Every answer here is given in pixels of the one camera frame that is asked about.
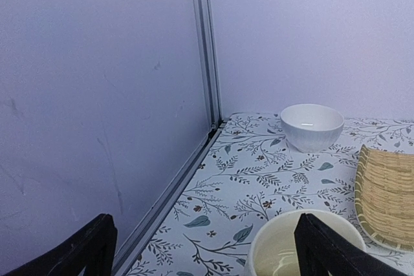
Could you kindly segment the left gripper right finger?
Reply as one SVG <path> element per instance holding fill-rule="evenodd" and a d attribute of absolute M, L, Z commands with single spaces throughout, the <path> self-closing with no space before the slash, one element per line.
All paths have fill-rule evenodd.
<path fill-rule="evenodd" d="M 300 215 L 294 240 L 301 275 L 400 275 L 310 213 Z"/>

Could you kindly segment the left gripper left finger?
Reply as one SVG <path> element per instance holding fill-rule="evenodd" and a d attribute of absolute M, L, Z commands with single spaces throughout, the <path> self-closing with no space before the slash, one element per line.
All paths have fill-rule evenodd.
<path fill-rule="evenodd" d="M 52 250 L 7 275 L 110 275 L 116 241 L 113 216 L 101 213 Z"/>

